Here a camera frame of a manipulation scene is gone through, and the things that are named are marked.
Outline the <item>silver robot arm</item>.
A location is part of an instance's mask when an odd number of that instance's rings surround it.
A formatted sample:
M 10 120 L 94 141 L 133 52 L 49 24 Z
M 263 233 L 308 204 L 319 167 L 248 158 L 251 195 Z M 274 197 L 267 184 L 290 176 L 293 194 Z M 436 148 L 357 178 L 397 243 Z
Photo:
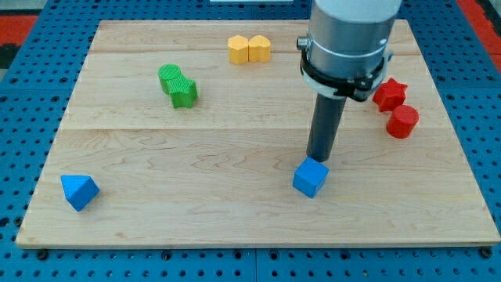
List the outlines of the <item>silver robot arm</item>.
M 367 100 L 384 80 L 401 0 L 314 0 L 297 39 L 300 71 L 318 99 Z

